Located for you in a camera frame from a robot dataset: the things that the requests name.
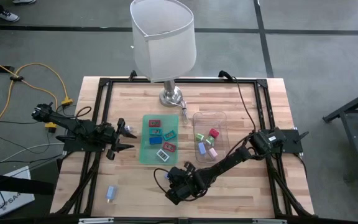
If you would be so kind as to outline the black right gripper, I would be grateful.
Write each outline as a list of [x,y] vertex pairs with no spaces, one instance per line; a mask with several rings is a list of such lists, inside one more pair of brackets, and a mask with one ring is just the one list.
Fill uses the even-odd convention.
[[194,201],[203,195],[203,190],[193,180],[195,170],[195,166],[192,163],[185,162],[184,169],[172,167],[168,171],[167,176],[170,188],[165,193],[165,196],[174,205],[178,205],[180,202]]

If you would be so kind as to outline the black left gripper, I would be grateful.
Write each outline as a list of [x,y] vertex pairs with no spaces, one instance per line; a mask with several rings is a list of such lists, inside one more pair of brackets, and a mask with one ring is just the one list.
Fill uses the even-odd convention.
[[106,154],[106,157],[109,160],[114,160],[117,152],[121,152],[123,150],[130,149],[130,148],[134,147],[134,145],[120,143],[121,132],[122,132],[122,135],[126,138],[133,138],[133,139],[137,138],[137,136],[135,136],[131,133],[131,127],[124,126],[124,125],[125,125],[125,121],[123,118],[118,119],[117,129],[114,129],[111,126],[111,123],[104,122],[101,124],[101,134],[102,134],[101,139],[106,144],[111,145],[111,148],[108,149],[107,154]]

